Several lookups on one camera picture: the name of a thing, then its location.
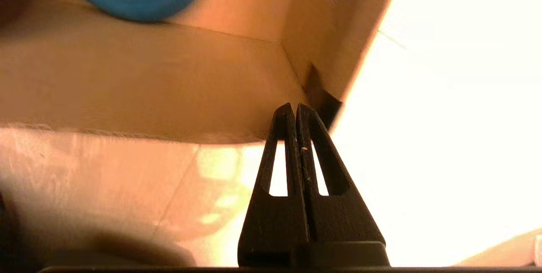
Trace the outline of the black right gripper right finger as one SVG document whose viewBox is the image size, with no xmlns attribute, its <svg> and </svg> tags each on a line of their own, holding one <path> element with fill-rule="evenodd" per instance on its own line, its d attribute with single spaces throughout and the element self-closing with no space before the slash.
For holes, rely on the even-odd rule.
<svg viewBox="0 0 542 273">
<path fill-rule="evenodd" d="M 327 128 L 307 105 L 296 112 L 308 241 L 294 267 L 388 267 L 386 242 Z"/>
</svg>

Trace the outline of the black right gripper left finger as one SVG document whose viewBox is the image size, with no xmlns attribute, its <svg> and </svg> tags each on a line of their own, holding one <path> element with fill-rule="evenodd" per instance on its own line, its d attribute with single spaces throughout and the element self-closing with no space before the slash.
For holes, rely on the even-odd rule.
<svg viewBox="0 0 542 273">
<path fill-rule="evenodd" d="M 285 145 L 286 196 L 270 193 L 277 145 Z M 240 267 L 290 267 L 295 248 L 310 240 L 304 163 L 292 106 L 272 115 L 252 196 L 238 240 Z"/>
</svg>

